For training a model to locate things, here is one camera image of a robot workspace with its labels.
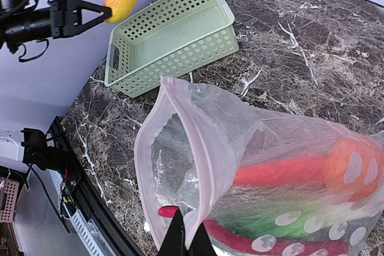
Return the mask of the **white bok choy toy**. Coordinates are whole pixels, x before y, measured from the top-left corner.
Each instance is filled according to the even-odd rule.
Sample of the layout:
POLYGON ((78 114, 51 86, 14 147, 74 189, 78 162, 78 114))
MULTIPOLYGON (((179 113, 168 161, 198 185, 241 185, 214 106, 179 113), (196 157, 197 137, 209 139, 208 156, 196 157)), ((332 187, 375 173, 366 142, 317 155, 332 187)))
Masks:
POLYGON ((334 224, 368 217, 363 204, 269 204, 248 211, 225 213, 216 221, 237 236, 255 239, 270 234, 277 239, 309 239, 334 224))

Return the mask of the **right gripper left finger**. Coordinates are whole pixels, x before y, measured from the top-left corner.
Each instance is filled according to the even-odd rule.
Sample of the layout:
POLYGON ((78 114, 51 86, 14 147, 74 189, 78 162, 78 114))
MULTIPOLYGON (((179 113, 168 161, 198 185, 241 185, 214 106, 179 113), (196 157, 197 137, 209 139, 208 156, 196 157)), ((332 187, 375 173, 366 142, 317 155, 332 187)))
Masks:
POLYGON ((181 211, 179 209, 160 209, 158 214, 163 218, 171 219, 171 223, 157 255, 185 256, 185 227, 181 211))

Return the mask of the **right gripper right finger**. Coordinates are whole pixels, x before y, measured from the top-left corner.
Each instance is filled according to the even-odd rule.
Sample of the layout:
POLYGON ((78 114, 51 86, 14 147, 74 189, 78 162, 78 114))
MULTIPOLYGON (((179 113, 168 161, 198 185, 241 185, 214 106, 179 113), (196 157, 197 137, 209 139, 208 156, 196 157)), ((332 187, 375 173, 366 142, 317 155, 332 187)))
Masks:
POLYGON ((217 256, 203 223, 194 235, 193 241, 187 250, 189 256, 217 256))

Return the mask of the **orange fruit toy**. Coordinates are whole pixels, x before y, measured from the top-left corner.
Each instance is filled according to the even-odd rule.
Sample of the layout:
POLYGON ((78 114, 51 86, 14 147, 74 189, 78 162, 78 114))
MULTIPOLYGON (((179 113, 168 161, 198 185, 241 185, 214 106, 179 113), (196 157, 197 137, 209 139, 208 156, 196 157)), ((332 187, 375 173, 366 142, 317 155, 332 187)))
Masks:
POLYGON ((382 174, 382 147, 364 135, 357 140, 337 141, 323 170, 326 187, 335 194, 348 195, 349 201, 362 200, 375 193, 382 174))

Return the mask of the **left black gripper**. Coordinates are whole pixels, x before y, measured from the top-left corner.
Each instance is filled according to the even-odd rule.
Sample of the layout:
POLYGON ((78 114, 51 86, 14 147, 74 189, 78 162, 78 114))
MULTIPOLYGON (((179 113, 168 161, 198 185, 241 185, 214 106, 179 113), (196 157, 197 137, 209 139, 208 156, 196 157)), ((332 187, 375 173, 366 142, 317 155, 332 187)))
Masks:
POLYGON ((49 38, 71 38, 111 18, 112 9, 83 0, 52 0, 36 9, 38 0, 1 0, 1 46, 11 54, 31 41, 46 43, 49 38), (83 12, 94 16, 83 21, 83 12))

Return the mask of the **red pepper toy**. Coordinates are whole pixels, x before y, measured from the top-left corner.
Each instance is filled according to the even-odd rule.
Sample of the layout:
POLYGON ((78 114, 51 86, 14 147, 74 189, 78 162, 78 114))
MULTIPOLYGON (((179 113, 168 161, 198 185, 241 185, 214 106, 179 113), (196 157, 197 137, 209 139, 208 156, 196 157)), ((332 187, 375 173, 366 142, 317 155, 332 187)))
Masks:
POLYGON ((233 184, 258 188, 288 185, 322 186, 326 159, 324 155, 305 156, 241 167, 233 184))

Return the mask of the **clear zip top bag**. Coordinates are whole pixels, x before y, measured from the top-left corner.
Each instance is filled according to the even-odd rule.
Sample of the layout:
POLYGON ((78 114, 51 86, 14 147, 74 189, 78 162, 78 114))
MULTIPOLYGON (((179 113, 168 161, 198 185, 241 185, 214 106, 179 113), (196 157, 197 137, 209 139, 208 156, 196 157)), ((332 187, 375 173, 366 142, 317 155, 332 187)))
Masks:
POLYGON ((160 255, 358 255, 383 212, 383 137, 162 77, 134 163, 160 255))

